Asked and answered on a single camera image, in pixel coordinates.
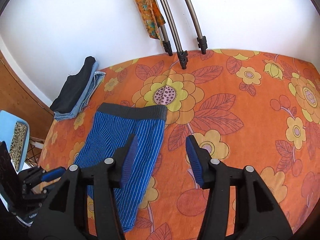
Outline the blue striped boxer shorts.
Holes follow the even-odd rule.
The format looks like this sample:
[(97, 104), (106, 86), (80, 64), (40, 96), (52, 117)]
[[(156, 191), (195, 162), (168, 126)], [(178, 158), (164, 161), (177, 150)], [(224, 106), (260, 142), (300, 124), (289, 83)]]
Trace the blue striped boxer shorts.
[(116, 205), (124, 232), (133, 229), (138, 207), (148, 188), (164, 138), (167, 107), (142, 108), (102, 103), (94, 115), (93, 126), (74, 164), (91, 167), (113, 155), (129, 137), (137, 138), (137, 153), (129, 181), (115, 189)]

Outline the leopard print pouch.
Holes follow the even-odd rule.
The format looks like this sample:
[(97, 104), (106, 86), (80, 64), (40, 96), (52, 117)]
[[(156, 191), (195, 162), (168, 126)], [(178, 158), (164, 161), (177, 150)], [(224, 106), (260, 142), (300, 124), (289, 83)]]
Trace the leopard print pouch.
[(28, 128), (25, 124), (16, 122), (9, 150), (9, 154), (16, 171), (20, 168), (27, 131)]

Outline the light blue chair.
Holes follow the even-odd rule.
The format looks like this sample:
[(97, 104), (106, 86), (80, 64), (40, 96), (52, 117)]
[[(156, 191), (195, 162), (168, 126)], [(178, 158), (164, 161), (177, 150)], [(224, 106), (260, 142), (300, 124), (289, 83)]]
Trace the light blue chair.
[(6, 112), (5, 110), (1, 110), (1, 142), (4, 141), (6, 143), (8, 150), (10, 150), (11, 140), (13, 137), (14, 127), (16, 122), (21, 122), (25, 124), (28, 128), (27, 136), (26, 136), (24, 148), (23, 148), (23, 154), (20, 162), (20, 168), (18, 171), (16, 171), (18, 173), (23, 170), (24, 163), (27, 158), (29, 145), (33, 146), (34, 148), (38, 148), (42, 150), (44, 147), (44, 143), (42, 142), (41, 139), (37, 139), (30, 136), (30, 127), (25, 120), (9, 112)]

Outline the black folded garment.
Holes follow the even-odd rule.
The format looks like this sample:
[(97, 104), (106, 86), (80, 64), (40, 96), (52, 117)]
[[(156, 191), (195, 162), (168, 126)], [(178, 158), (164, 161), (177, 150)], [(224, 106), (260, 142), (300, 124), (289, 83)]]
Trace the black folded garment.
[(67, 77), (60, 94), (50, 106), (53, 112), (59, 112), (61, 114), (71, 112), (89, 82), (95, 62), (94, 57), (86, 57), (84, 65), (78, 74)]

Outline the wooden door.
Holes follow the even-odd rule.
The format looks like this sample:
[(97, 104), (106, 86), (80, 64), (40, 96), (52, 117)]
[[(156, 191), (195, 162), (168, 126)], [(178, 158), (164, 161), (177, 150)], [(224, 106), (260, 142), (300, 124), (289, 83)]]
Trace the wooden door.
[(1, 54), (1, 110), (25, 120), (30, 135), (45, 139), (53, 122), (53, 113), (17, 76)]

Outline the light blue folded jeans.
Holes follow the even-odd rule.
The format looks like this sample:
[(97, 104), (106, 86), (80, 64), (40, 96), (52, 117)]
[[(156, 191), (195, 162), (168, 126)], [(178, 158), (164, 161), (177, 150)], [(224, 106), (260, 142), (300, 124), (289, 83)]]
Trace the light blue folded jeans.
[(84, 108), (88, 105), (93, 93), (98, 88), (98, 86), (101, 84), (105, 77), (105, 72), (98, 70), (99, 63), (96, 61), (93, 65), (93, 70), (91, 73), (91, 76), (89, 78), (89, 82), (87, 86), (85, 87), (85, 90), (83, 91), (82, 95), (80, 96), (80, 99), (74, 106), (74, 108), (69, 113), (61, 114), (59, 112), (54, 112), (54, 119), (56, 121), (62, 121), (62, 120), (68, 120), (76, 118), (77, 115), (84, 110)]

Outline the orange floral bed sheet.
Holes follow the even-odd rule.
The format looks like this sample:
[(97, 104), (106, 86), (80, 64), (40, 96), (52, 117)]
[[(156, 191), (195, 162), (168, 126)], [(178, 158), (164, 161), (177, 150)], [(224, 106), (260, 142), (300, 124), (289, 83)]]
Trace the orange floral bed sheet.
[(196, 239), (208, 192), (195, 183), (185, 139), (226, 165), (251, 165), (297, 231), (319, 200), (319, 73), (305, 61), (242, 50), (129, 60), (105, 70), (75, 119), (53, 122), (40, 157), (71, 165), (103, 102), (168, 108), (162, 148), (127, 239)]

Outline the orange patterned scarf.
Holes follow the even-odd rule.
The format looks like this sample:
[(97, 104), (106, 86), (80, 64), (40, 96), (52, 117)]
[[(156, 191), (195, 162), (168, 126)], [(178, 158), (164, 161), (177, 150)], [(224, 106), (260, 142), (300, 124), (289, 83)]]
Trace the orange patterned scarf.
[(165, 20), (156, 0), (135, 0), (135, 3), (149, 37), (160, 40), (159, 29), (165, 24)]

